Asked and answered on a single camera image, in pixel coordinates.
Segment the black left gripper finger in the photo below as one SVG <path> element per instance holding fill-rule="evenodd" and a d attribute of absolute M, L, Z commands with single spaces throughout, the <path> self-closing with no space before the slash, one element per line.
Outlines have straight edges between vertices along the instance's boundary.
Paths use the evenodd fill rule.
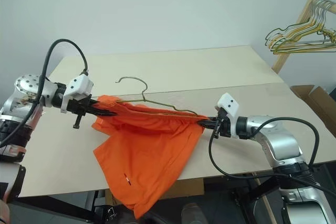
<path fill-rule="evenodd" d="M 115 116 L 117 115 L 115 112 L 111 112 L 109 110 L 97 109 L 97 108 L 88 108 L 87 113 L 93 114 L 95 116 Z"/>
<path fill-rule="evenodd" d="M 90 99 L 90 107 L 94 109 L 105 109 L 106 108 L 104 103 L 97 101 L 97 100 L 93 100 L 93 99 Z"/>

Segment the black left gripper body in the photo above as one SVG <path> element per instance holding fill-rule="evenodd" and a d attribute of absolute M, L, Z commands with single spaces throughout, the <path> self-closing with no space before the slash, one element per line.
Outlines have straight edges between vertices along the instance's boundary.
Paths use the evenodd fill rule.
<path fill-rule="evenodd" d="M 67 105 L 67 111 L 75 114 L 76 121 L 73 125 L 74 129 L 80 128 L 80 122 L 83 116 L 90 112 L 91 108 L 91 95 L 81 100 L 69 100 Z"/>

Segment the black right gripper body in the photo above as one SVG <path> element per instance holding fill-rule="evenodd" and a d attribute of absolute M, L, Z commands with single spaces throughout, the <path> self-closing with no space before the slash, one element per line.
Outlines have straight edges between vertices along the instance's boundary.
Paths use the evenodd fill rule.
<path fill-rule="evenodd" d="M 231 137 L 230 132 L 230 119 L 228 118 L 228 113 L 225 109 L 220 108 L 216 117 L 212 118 L 214 122 L 214 137 Z"/>

